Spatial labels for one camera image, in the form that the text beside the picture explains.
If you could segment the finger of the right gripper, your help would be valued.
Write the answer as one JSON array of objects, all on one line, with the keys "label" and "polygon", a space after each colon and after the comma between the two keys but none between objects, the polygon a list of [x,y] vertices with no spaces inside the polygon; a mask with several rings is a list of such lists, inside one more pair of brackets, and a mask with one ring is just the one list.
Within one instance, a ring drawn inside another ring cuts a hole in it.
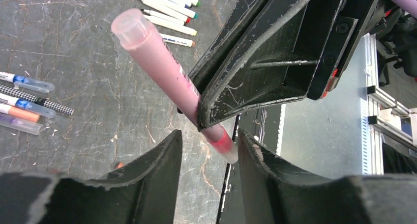
[{"label": "finger of the right gripper", "polygon": [[197,127],[269,105],[318,100],[374,25],[379,0],[237,0],[190,73]]}]

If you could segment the pink capped marker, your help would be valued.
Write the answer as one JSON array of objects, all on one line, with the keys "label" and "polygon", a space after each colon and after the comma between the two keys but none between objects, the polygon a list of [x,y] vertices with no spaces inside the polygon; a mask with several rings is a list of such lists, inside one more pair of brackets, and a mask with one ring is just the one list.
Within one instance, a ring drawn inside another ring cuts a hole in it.
[{"label": "pink capped marker", "polygon": [[154,24],[139,9],[131,8],[112,21],[111,31],[138,66],[197,128],[201,95]]}]

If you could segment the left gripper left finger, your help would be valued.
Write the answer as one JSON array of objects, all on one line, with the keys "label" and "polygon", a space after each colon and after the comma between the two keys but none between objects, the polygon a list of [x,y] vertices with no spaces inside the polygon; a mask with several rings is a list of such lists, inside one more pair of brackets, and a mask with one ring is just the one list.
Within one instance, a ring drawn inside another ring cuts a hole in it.
[{"label": "left gripper left finger", "polygon": [[100,179],[59,172],[3,172],[3,224],[171,224],[182,161],[172,131],[141,157]]}]

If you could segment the brown capped white marker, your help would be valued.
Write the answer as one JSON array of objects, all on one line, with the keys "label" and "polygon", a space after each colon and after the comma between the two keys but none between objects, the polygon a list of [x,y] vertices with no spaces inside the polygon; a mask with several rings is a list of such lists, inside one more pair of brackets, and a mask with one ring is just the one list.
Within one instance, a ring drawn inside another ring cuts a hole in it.
[{"label": "brown capped white marker", "polygon": [[195,42],[190,39],[180,38],[176,36],[171,36],[167,34],[160,34],[163,40],[167,43],[172,43],[176,45],[186,46],[186,47],[194,47]]}]

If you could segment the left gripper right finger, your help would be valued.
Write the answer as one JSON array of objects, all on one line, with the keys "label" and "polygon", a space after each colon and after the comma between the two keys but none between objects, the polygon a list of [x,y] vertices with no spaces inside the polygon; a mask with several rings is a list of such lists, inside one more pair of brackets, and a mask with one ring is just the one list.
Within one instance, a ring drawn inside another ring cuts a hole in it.
[{"label": "left gripper right finger", "polygon": [[414,224],[417,178],[408,174],[329,179],[265,155],[274,224]]}]

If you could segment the teal capped white marker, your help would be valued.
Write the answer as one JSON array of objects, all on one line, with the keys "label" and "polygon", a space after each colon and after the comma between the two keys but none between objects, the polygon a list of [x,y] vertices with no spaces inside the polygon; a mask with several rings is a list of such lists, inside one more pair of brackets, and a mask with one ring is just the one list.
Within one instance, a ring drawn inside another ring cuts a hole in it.
[{"label": "teal capped white marker", "polygon": [[162,3],[163,5],[191,18],[196,19],[198,17],[198,14],[195,11],[192,11],[187,8],[185,2],[180,1],[179,3],[176,3],[174,0],[154,0],[159,3]]}]

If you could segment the brown marker cap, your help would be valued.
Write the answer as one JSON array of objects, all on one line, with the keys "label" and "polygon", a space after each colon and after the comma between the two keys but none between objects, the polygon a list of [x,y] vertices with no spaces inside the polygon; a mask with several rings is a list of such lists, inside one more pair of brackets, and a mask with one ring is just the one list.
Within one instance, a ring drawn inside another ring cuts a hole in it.
[{"label": "brown marker cap", "polygon": [[119,162],[119,163],[116,164],[115,169],[120,169],[123,166],[124,166],[124,163]]}]

